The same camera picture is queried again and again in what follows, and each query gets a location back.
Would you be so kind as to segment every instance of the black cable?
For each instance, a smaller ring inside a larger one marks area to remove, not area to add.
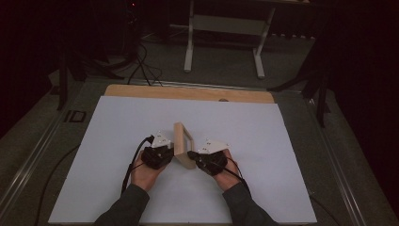
[[[127,170],[126,170],[125,177],[123,178],[122,189],[121,189],[120,195],[126,190],[127,182],[129,181],[129,175],[130,175],[130,173],[132,172],[132,170],[134,170],[134,169],[136,169],[137,167],[139,167],[139,166],[141,166],[141,165],[144,164],[144,163],[143,163],[143,164],[140,164],[140,165],[138,165],[138,166],[136,166],[136,167],[133,167],[133,165],[135,164],[136,158],[137,158],[137,156],[138,156],[138,153],[139,153],[140,150],[141,150],[141,147],[143,146],[143,144],[144,144],[145,142],[148,141],[148,142],[152,143],[153,140],[154,140],[154,137],[153,137],[153,136],[149,136],[149,137],[146,137],[145,139],[143,139],[143,141],[141,141],[141,143],[138,145],[138,147],[137,147],[137,149],[136,149],[136,152],[135,152],[135,155],[134,155],[134,157],[133,157],[133,159],[132,159],[132,162],[129,164],[129,167],[128,167]]]
[[[139,66],[140,66],[141,72],[143,73],[144,78],[146,79],[148,85],[151,86],[151,83],[150,83],[146,73],[144,72],[143,61],[140,59],[140,56],[137,58],[137,61],[139,63]]]
[[[161,85],[161,87],[163,87],[162,82],[159,80],[159,77],[162,76],[162,70],[161,70],[160,68],[155,68],[155,67],[153,67],[153,66],[150,66],[150,65],[148,65],[148,64],[146,64],[146,63],[143,63],[143,65],[146,66],[147,71],[149,71],[150,74],[151,74],[152,77],[153,77],[152,85],[153,85],[155,82],[158,82],[159,85]],[[159,74],[159,75],[155,75],[155,74],[152,72],[151,68],[158,70],[158,71],[160,72],[160,74]]]
[[[143,57],[143,59],[141,59],[141,61],[144,62],[144,60],[147,58],[147,52],[148,52],[148,51],[147,51],[147,48],[146,48],[144,45],[142,45],[141,43],[139,44],[139,46],[141,46],[141,47],[144,49],[144,57]],[[135,76],[137,70],[138,70],[140,67],[142,67],[139,58],[140,58],[140,56],[137,55],[138,65],[137,65],[137,67],[135,68],[135,70],[132,72],[132,74],[129,76],[129,79],[127,80],[127,85],[130,85],[130,81],[131,81],[131,80],[133,79],[133,77]]]
[[[321,202],[319,202],[318,200],[316,200],[312,195],[310,195],[309,197],[311,198],[311,200],[313,200],[314,202],[316,202],[317,204],[319,204],[320,207],[322,207],[322,208],[326,211],[326,213],[329,214],[329,216],[335,221],[335,223],[336,223],[337,225],[341,226],[340,221],[337,220],[337,219],[334,217],[334,215],[332,215],[331,212],[329,212],[329,210],[328,210]]]
[[[231,160],[232,163],[237,167],[238,171],[239,171],[240,174],[241,174],[241,170],[238,168],[238,165],[237,165],[232,159],[230,159],[230,160]],[[230,173],[231,175],[233,175],[233,176],[235,176],[236,178],[238,178],[238,180],[240,180],[241,183],[243,183],[244,187],[245,187],[246,190],[248,191],[249,196],[252,197],[252,195],[250,194],[250,190],[249,190],[249,186],[248,186],[248,184],[247,184],[247,181],[243,178],[243,175],[242,175],[242,174],[241,174],[241,177],[240,177],[239,175],[237,175],[237,173],[235,173],[235,172],[233,172],[233,171],[231,171],[231,170],[229,170],[229,169],[227,169],[227,168],[225,168],[225,167],[222,167],[222,166],[218,165],[217,163],[214,163],[214,162],[210,162],[210,163],[213,164],[214,166],[217,166],[217,167],[219,167],[219,168],[222,168],[222,169],[225,170],[226,172],[228,172],[228,173]]]
[[[54,172],[56,171],[56,169],[58,168],[59,164],[61,164],[61,162],[71,153],[73,153],[77,148],[79,148],[80,144],[77,145],[76,147],[72,148],[70,151],[68,151],[67,153],[64,154],[64,156],[62,156],[62,158],[56,163],[56,166],[53,167],[52,171],[50,172],[49,177],[47,178],[46,184],[44,185],[44,189],[41,191],[41,195],[40,195],[40,201],[39,201],[39,207],[38,207],[38,212],[36,214],[36,219],[35,219],[35,226],[38,225],[39,223],[39,218],[40,218],[40,209],[41,209],[41,205],[43,204],[43,200],[44,200],[44,194],[46,193],[47,190],[47,186],[50,183],[50,180],[54,174]]]

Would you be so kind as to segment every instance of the white board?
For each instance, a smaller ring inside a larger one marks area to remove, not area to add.
[[[139,143],[181,121],[195,140],[229,143],[253,199],[279,223],[316,218],[284,121],[275,104],[103,96],[58,196],[50,223],[90,223],[119,198]],[[173,160],[150,191],[140,222],[230,223],[214,179]]]

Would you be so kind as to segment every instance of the sleeve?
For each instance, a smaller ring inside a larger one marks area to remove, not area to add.
[[[94,225],[138,225],[149,199],[145,190],[129,185],[111,208],[96,219]]]
[[[232,186],[223,193],[230,209],[234,226],[278,225],[252,198],[242,183]]]

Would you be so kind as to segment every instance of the person's left hand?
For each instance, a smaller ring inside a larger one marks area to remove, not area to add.
[[[141,155],[143,151],[140,151],[137,160],[135,161],[134,167],[137,167],[130,173],[130,181],[132,184],[141,187],[145,191],[149,191],[155,184],[156,178],[167,166],[163,166],[161,169],[152,169],[143,163]]]

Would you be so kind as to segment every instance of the wooden block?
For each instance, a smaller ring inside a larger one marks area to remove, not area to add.
[[[194,140],[181,122],[174,123],[174,156],[187,169],[194,169],[196,162],[191,160],[187,151],[194,151]]]

